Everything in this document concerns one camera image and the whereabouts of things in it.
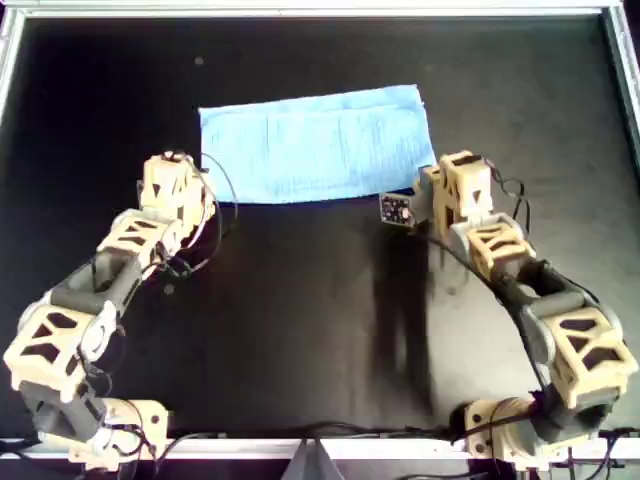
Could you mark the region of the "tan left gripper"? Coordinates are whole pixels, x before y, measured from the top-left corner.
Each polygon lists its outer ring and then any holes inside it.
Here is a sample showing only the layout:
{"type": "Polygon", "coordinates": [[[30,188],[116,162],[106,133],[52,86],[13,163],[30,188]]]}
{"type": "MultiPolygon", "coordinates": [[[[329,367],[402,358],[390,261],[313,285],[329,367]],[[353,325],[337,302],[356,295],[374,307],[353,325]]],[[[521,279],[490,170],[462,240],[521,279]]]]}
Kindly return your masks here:
{"type": "Polygon", "coordinates": [[[192,235],[213,216],[213,196],[186,153],[161,153],[144,162],[139,205],[154,218],[179,221],[182,235],[192,235]]]}

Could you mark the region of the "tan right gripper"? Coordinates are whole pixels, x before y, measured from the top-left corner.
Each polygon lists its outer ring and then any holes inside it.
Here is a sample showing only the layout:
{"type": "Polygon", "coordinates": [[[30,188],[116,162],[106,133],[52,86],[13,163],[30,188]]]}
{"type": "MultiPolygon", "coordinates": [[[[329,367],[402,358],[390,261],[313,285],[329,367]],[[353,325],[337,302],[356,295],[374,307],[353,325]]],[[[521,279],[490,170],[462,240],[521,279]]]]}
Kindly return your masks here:
{"type": "Polygon", "coordinates": [[[443,155],[437,164],[421,167],[419,178],[438,235],[447,235],[454,223],[476,220],[493,209],[491,170],[480,155],[470,151],[443,155]]]}

